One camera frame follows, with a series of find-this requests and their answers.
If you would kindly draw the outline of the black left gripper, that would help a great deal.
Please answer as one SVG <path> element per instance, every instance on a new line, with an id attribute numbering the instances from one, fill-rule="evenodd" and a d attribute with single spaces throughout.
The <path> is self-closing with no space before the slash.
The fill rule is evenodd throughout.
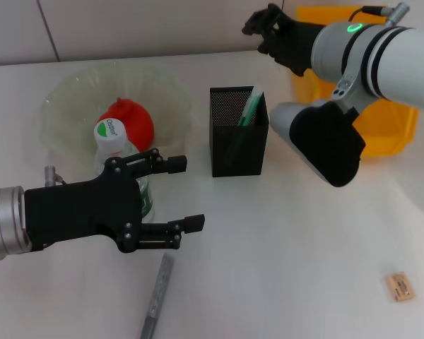
<path id="1" fill-rule="evenodd" d="M 136 179 L 151 174 L 177 174 L 187 157 L 164 159 L 157 148 L 112 158 L 101 175 L 86 182 L 61 184 L 24 193 L 25 226 L 31 250 L 92 236 L 109 237 L 122 253 L 139 248 L 141 195 Z"/>

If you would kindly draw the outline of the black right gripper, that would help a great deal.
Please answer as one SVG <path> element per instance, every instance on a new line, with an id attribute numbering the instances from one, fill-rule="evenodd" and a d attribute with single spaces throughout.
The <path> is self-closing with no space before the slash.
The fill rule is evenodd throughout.
<path id="1" fill-rule="evenodd" d="M 277 24 L 275 33 L 264 33 Z M 286 17 L 275 4 L 255 11 L 245 22 L 244 35 L 261 35 L 262 42 L 257 47 L 261 54 L 269 55 L 277 64 L 290 69 L 296 76 L 304 76 L 312 68 L 312 48 L 324 25 L 306 23 Z"/>

